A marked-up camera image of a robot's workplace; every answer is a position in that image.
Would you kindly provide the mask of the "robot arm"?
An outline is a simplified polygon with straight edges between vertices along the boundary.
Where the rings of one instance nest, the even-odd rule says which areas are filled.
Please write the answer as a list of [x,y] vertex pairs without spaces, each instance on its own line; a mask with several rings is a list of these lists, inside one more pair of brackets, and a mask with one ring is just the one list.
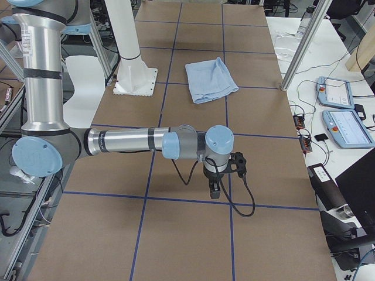
[[104,94],[98,58],[61,57],[61,35],[90,33],[88,1],[12,1],[21,28],[26,115],[12,147],[10,174],[32,183],[86,156],[99,153],[161,152],[176,161],[203,163],[210,196],[224,192],[222,178],[246,178],[246,160],[233,152],[234,135],[222,125],[198,132],[189,125],[99,131],[91,127]]

